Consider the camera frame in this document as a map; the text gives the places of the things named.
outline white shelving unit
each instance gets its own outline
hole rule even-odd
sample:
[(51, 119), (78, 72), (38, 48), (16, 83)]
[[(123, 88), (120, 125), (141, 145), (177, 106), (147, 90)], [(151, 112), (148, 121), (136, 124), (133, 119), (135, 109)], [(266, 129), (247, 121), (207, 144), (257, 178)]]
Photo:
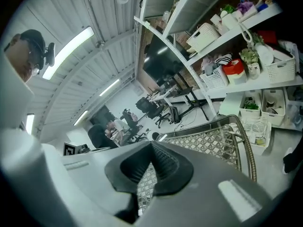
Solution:
[[(214, 3), (218, 0), (180, 0), (174, 13), (172, 14), (163, 34), (157, 31), (155, 28), (150, 26), (149, 22), (144, 21), (147, 17), (160, 16), (164, 11), (170, 10), (173, 0), (159, 0), (159, 3), (156, 5), (152, 5), (156, 0), (143, 0), (143, 8), (141, 10), (140, 18), (134, 17), (134, 19), (139, 22), (141, 25), (145, 26), (152, 33), (154, 33), (158, 38), (160, 38), (180, 59), (180, 61), (185, 65), (186, 69), (193, 76), (194, 80), (200, 87), (200, 93), (203, 94), (205, 99), (207, 100), (212, 113), (216, 116), (216, 111), (213, 107), (213, 103), (211, 98), (220, 98), (227, 93), (232, 92), (241, 92), (247, 90), (256, 90), (256, 89), (265, 89), (265, 88), (274, 88), (274, 87), (285, 87), (285, 86), (295, 86), (295, 85), (303, 85), (303, 80), (296, 76), (294, 81), (270, 84), (267, 74), (262, 72), (260, 76), (256, 80), (248, 79), (246, 83), (240, 85), (231, 85), (229, 84), (227, 87), (218, 88), (218, 89), (210, 89), (207, 90), (205, 84), (197, 75), (197, 73), (193, 70), (192, 64), (198, 61), (199, 59), (206, 56), (208, 53), (212, 52), (216, 48), (220, 47), (224, 43), (230, 41), (234, 37), (241, 34), (241, 28), (239, 26), (235, 27), (233, 30), (228, 31), (221, 37), (219, 37), (216, 41), (211, 43), (205, 49), (200, 51), (196, 56), (187, 61), (184, 56), (174, 47), (174, 45), (167, 39), (167, 36), (176, 32), (181, 32), (188, 30), (203, 14), (207, 12), (207, 6), (212, 7)], [(203, 3), (206, 3), (203, 11), (198, 10), (198, 7), (203, 7)], [(263, 21), (281, 13), (282, 10), (277, 4), (273, 4), (267, 9), (259, 12), (258, 14), (248, 18), (243, 22), (243, 25), (246, 28), (252, 28), (255, 25), (262, 23)]]

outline shoe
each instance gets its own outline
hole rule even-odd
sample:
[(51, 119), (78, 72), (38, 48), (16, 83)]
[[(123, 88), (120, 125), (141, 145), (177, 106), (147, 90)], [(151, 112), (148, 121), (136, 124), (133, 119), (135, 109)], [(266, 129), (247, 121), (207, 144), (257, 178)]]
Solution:
[[(288, 154), (291, 154), (293, 152), (293, 148), (288, 148), (287, 151), (285, 152), (284, 157), (286, 157)], [(285, 172), (285, 164), (283, 163), (283, 169), (282, 169), (283, 174), (288, 174)]]

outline metal mesh basket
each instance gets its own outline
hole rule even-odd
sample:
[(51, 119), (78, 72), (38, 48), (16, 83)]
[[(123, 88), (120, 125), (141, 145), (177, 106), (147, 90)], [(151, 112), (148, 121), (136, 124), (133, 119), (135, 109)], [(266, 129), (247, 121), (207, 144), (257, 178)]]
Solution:
[[(198, 152), (213, 155), (227, 164), (242, 170), (238, 143), (242, 142), (245, 148), (248, 163), (248, 175), (257, 181), (256, 165), (249, 139), (245, 130), (235, 115), (222, 117), (218, 120), (158, 136), (163, 142), (179, 145)], [(152, 198), (152, 190), (157, 182), (155, 171), (150, 165), (138, 184), (139, 212), (142, 214)]]

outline potted plant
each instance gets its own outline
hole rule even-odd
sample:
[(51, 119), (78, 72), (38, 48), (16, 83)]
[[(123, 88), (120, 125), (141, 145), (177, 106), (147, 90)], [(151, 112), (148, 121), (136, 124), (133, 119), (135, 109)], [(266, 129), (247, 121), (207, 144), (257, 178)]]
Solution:
[(243, 49), (239, 53), (239, 55), (248, 67), (250, 78), (257, 79), (258, 76), (260, 75), (260, 66), (258, 63), (258, 59), (259, 59), (258, 53), (251, 48), (246, 48), (246, 49)]

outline fluorescent light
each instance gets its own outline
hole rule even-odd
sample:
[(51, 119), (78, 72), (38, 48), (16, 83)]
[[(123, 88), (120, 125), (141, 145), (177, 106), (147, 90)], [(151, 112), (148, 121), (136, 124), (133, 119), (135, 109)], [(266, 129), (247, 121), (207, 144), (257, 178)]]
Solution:
[(74, 126), (77, 125), (77, 123), (80, 122), (80, 120), (84, 117), (84, 115), (86, 115), (87, 112), (88, 112), (88, 110), (85, 110), (85, 111), (83, 112), (83, 114), (81, 114), (81, 116), (79, 117), (79, 119), (74, 123)]
[(168, 49), (168, 47), (164, 47), (161, 50), (159, 50), (157, 54), (159, 55), (159, 54), (165, 52), (167, 49)]
[(25, 128), (29, 134), (32, 134), (34, 117), (35, 117), (35, 115), (32, 113), (27, 115), (27, 124), (26, 124)]
[(52, 67), (48, 67), (43, 74), (43, 78), (46, 80), (50, 80), (54, 73), (57, 71), (62, 62), (84, 41), (94, 35), (94, 31), (91, 27), (87, 27), (80, 34), (74, 37), (71, 41), (67, 43), (66, 46), (56, 55), (55, 63)]
[(164, 140), (166, 137), (167, 137), (167, 134), (163, 135), (163, 137), (162, 137), (160, 140), (158, 140), (158, 141), (161, 142), (161, 141)]
[(114, 81), (108, 88), (106, 88), (99, 96), (102, 96), (103, 94), (105, 94), (114, 84), (116, 84), (119, 81), (119, 79), (117, 79), (116, 81)]

